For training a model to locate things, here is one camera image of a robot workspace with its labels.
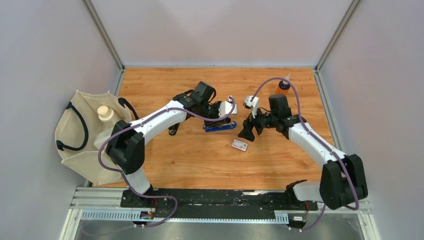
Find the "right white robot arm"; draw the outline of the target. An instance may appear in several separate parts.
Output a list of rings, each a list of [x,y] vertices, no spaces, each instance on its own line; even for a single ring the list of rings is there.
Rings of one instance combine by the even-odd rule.
[[[362,159],[335,148],[319,136],[303,117],[293,115],[285,95],[271,95],[268,101],[270,110],[262,112],[258,97],[249,95],[245,98],[243,105],[251,113],[243,121],[238,137],[252,142],[255,140],[253,130],[260,135],[264,129],[275,129],[301,147],[321,168],[320,181],[303,179],[287,185],[286,205],[296,210],[305,201],[315,201],[332,210],[347,205],[358,209],[359,200],[368,197]]]

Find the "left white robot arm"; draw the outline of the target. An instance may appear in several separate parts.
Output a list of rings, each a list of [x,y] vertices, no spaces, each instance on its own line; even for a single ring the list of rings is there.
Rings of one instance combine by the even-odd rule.
[[[166,130],[176,131],[189,118],[204,120],[206,126],[212,127],[229,124],[230,116],[237,113],[236,101],[229,96],[227,100],[211,103],[215,94],[212,86],[201,81],[195,89],[177,94],[145,117],[118,121],[111,136],[100,146],[98,162],[103,168],[121,174],[140,207],[148,207],[153,201],[149,191],[152,186],[143,169],[146,145]]]

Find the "white red staple box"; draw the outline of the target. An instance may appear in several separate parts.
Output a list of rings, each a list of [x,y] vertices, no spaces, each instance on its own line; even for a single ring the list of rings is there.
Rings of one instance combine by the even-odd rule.
[[[237,150],[240,150],[242,152],[246,152],[247,148],[248,148],[248,144],[245,142],[242,142],[240,140],[234,139],[232,144],[231,144],[232,148],[235,148]]]

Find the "blue stapler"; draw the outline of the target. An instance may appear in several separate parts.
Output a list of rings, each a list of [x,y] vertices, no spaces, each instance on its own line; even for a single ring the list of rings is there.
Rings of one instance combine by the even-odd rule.
[[[211,133],[211,132],[220,132],[220,131],[233,130],[236,127],[237,127],[237,123],[235,121],[230,121],[229,123],[226,123],[226,124],[221,125],[221,126],[206,126],[204,124],[203,125],[203,130],[206,133]]]

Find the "black stapler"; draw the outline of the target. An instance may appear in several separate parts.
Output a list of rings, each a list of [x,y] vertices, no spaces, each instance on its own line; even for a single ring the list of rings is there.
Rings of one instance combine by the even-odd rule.
[[[168,134],[170,136],[175,136],[177,134],[180,123],[176,123],[168,128]]]

